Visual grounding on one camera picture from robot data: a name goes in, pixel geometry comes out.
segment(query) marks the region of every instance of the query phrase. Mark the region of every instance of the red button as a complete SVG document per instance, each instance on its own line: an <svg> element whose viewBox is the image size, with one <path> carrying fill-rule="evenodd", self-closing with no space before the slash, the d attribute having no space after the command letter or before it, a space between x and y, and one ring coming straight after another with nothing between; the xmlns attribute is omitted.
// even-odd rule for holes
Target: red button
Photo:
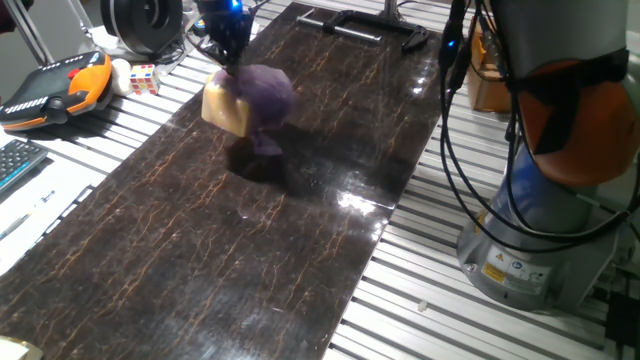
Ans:
<svg viewBox="0 0 640 360"><path fill-rule="evenodd" d="M73 78L76 77L76 75L78 75L79 72L80 72L80 69L73 69L69 71L69 74L67 75L67 77L69 78L69 80L73 80Z"/></svg>

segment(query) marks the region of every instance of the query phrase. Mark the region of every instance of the cardboard box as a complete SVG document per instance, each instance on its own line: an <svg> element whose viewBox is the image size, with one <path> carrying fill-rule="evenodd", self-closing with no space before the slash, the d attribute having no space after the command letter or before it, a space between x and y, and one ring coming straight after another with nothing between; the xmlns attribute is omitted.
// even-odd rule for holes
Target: cardboard box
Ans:
<svg viewBox="0 0 640 360"><path fill-rule="evenodd" d="M505 83L491 81L499 80L501 76L493 59L488 56L482 46L482 33L479 28L480 26L478 26L472 40L471 64L475 66L482 78L478 76L473 67L469 66L467 79L471 108L478 111L510 113L511 94Z"/></svg>

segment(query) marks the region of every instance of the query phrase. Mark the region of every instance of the warning label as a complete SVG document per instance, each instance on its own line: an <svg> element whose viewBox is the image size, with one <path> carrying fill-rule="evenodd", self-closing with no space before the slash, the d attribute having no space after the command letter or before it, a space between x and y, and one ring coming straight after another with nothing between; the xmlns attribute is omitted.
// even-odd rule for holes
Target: warning label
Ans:
<svg viewBox="0 0 640 360"><path fill-rule="evenodd" d="M551 267L529 264L493 246L482 272L510 289L538 295L547 282Z"/></svg>

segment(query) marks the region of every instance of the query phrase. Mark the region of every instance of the keyboard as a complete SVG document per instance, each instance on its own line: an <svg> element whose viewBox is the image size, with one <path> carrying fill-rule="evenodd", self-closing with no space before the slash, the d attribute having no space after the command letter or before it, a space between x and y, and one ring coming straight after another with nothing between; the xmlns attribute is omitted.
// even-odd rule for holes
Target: keyboard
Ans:
<svg viewBox="0 0 640 360"><path fill-rule="evenodd" d="M47 150L20 140L11 140L0 149L0 193L47 157Z"/></svg>

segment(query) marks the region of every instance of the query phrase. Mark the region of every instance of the dark marble mat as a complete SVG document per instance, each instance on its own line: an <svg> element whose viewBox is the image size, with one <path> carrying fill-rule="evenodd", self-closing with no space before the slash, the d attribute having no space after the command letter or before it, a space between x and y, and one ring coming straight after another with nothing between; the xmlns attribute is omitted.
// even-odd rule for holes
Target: dark marble mat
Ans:
<svg viewBox="0 0 640 360"><path fill-rule="evenodd" d="M283 158L195 96L0 278L0 335L47 359L322 356L439 116L439 37L401 56L404 36L324 35L295 24L308 10L247 53L294 81Z"/></svg>

